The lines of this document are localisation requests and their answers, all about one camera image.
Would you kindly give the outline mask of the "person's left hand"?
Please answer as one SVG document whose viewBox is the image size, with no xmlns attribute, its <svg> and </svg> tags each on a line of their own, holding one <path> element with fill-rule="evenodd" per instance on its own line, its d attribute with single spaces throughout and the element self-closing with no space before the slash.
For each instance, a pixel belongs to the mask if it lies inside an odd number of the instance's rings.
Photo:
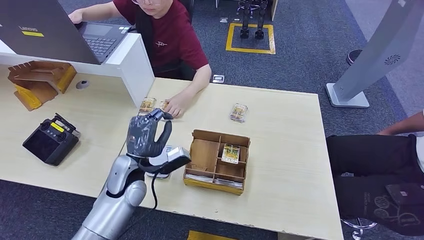
<svg viewBox="0 0 424 240">
<path fill-rule="evenodd" d="M 179 118 L 188 108 L 192 97 L 187 93 L 179 93 L 172 98 L 166 99 L 167 103 L 164 111 L 172 115 L 173 118 Z"/>
</svg>

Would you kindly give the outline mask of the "person's right hand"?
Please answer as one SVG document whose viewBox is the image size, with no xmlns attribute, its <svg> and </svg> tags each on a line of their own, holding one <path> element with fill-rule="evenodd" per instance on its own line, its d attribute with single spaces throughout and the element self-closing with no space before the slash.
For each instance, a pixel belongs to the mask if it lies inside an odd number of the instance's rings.
<svg viewBox="0 0 424 240">
<path fill-rule="evenodd" d="M 83 13 L 84 13 L 84 10 L 82 8 L 76 9 L 73 12 L 71 12 L 68 15 L 68 17 L 73 24 L 77 25 L 77 24 L 80 24 L 84 21 Z"/>
</svg>

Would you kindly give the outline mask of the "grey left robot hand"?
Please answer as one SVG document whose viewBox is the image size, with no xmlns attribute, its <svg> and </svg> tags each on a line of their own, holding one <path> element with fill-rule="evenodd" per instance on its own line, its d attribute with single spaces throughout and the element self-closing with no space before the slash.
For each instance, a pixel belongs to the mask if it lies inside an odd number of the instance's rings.
<svg viewBox="0 0 424 240">
<path fill-rule="evenodd" d="M 158 122 L 164 119 L 165 125 L 159 138 L 155 140 Z M 159 108 L 146 115 L 131 118 L 127 137 L 127 154 L 137 158 L 153 158 L 159 156 L 172 133 L 173 116 Z"/>
</svg>

